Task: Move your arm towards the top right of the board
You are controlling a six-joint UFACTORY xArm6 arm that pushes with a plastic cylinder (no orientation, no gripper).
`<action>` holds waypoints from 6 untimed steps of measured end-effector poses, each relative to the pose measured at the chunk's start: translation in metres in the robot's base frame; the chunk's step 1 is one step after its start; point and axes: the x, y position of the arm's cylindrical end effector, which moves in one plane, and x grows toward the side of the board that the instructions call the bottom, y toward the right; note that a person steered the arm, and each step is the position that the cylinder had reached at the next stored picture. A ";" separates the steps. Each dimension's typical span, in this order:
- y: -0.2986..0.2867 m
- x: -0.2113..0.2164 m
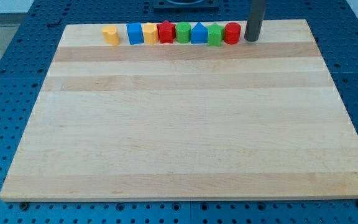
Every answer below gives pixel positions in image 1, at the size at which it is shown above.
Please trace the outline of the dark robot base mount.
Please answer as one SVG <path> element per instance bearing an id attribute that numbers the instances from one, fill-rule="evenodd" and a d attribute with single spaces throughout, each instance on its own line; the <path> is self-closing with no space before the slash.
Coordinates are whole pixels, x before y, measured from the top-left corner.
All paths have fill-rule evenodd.
<path id="1" fill-rule="evenodd" d="M 218 9 L 220 0 L 152 0 L 153 9 Z"/>

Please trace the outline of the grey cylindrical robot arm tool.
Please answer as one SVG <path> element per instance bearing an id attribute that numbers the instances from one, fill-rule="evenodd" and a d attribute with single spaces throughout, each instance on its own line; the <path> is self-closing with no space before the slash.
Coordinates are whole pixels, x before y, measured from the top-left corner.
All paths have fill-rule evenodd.
<path id="1" fill-rule="evenodd" d="M 267 9 L 267 0 L 252 0 L 249 10 L 249 18 L 246 24 L 244 38 L 248 42 L 259 39 L 260 31 Z"/>

